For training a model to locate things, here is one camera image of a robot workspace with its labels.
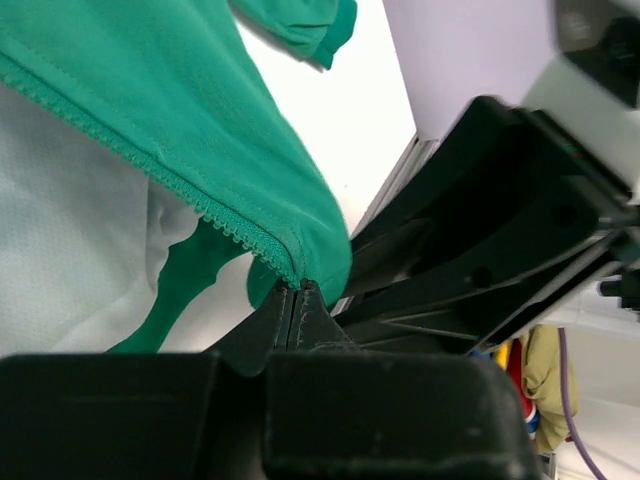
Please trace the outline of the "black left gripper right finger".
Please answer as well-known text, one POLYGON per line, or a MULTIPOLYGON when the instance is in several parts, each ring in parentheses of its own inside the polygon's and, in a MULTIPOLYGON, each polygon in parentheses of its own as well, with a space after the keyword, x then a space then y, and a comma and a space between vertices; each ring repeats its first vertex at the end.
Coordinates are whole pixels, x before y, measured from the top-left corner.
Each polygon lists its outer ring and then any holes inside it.
POLYGON ((359 349, 330 315, 320 287, 314 281, 303 280, 295 296, 289 349, 309 352, 359 349))

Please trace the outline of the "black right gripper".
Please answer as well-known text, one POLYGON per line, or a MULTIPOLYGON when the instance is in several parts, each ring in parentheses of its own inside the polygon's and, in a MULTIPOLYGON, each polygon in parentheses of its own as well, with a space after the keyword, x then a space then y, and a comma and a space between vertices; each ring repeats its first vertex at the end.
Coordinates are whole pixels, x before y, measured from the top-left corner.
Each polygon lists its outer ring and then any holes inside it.
POLYGON ((595 272, 606 195, 546 115, 477 97, 391 203, 401 226, 352 242, 348 290, 395 284, 335 320, 397 312, 393 350, 497 345, 595 272))

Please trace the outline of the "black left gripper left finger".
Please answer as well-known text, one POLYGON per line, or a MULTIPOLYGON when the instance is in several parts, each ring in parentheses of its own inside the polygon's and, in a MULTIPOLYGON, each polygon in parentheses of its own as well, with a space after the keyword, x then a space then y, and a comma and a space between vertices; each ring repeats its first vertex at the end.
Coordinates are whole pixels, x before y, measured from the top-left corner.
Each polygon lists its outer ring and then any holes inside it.
POLYGON ((274 350, 287 348, 297 292, 275 285, 262 304, 214 344, 240 376, 258 376, 274 350))

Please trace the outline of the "green varsity jacket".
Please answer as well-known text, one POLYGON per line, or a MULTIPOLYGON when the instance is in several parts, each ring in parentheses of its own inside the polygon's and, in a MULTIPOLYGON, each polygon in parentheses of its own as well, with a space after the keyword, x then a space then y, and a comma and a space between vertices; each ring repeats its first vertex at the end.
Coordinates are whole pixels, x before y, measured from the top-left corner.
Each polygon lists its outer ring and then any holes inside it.
POLYGON ((338 300, 339 205, 238 31, 329 68, 353 1, 5 1, 1 352, 155 352, 228 262, 338 300))

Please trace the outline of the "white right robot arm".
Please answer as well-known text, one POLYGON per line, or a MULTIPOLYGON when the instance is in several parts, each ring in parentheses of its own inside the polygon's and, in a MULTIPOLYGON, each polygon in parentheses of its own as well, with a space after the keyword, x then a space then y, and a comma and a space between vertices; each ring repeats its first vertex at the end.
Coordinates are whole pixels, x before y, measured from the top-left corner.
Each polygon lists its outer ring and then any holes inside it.
POLYGON ((479 96, 353 238, 337 323, 360 346, 467 353, 639 266, 639 5, 555 1, 518 106, 479 96))

